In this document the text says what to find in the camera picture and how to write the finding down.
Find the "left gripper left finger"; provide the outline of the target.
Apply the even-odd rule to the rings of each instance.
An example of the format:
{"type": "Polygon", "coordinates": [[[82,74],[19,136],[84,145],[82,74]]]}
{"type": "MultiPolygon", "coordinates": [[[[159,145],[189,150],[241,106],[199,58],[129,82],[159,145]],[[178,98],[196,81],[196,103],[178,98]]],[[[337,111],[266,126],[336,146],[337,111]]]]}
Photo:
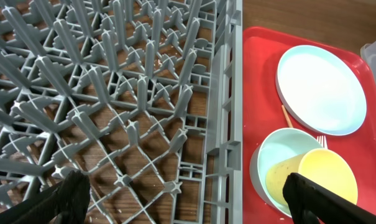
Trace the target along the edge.
{"type": "Polygon", "coordinates": [[[0,213],[0,224],[83,223],[89,205],[89,177],[71,171],[66,178],[38,195],[0,213]]]}

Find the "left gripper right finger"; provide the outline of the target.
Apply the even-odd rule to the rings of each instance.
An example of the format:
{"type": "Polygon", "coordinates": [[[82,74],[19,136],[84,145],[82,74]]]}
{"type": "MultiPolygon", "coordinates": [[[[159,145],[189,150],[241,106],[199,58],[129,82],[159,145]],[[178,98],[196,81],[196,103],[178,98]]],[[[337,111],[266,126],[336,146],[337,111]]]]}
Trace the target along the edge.
{"type": "Polygon", "coordinates": [[[376,215],[295,172],[287,176],[283,197],[294,224],[376,223],[376,215]]]}

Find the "yellow plastic cup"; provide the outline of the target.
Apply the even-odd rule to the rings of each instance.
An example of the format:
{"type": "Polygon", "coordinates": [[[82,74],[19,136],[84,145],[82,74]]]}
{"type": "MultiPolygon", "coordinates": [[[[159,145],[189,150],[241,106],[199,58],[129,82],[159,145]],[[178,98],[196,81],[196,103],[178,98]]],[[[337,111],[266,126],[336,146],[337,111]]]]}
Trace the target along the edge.
{"type": "Polygon", "coordinates": [[[287,204],[283,197],[283,186],[288,175],[293,172],[353,204],[358,201],[355,175],[348,163],[334,151],[323,148],[312,149],[281,161],[268,170],[265,178],[268,194],[282,205],[287,204]]]}

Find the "white plastic fork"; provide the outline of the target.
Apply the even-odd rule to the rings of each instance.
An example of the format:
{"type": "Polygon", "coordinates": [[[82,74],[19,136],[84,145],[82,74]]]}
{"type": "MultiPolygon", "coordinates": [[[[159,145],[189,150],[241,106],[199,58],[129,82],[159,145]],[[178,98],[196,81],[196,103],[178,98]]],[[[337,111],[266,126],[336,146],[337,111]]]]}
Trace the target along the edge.
{"type": "Polygon", "coordinates": [[[322,148],[328,149],[328,144],[327,144],[326,136],[324,136],[324,135],[318,136],[316,138],[316,140],[320,143],[320,145],[322,146],[322,148]]]}

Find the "light blue bowl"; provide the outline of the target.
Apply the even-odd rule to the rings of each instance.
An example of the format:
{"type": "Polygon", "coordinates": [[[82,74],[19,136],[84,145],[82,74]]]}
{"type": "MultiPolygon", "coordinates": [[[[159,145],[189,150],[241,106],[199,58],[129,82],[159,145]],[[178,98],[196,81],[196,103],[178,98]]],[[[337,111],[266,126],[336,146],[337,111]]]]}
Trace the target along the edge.
{"type": "Polygon", "coordinates": [[[268,170],[291,157],[304,154],[322,145],[310,134],[295,128],[281,128],[270,133],[250,158],[250,181],[259,197],[269,206],[291,217],[288,206],[275,201],[266,188],[268,170]]]}

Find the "wooden chopstick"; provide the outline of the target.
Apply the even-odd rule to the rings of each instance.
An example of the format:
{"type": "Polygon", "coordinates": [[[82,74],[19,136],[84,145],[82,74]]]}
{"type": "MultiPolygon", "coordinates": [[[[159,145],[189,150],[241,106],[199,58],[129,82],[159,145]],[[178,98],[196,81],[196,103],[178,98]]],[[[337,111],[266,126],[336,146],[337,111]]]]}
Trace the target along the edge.
{"type": "Polygon", "coordinates": [[[286,122],[287,122],[288,127],[289,127],[289,128],[293,128],[293,125],[292,125],[291,119],[290,119],[290,117],[289,117],[289,115],[288,115],[288,112],[287,112],[287,110],[286,110],[286,108],[285,108],[284,105],[282,105],[282,111],[283,111],[283,115],[284,115],[284,117],[285,117],[285,120],[286,120],[286,122]]]}

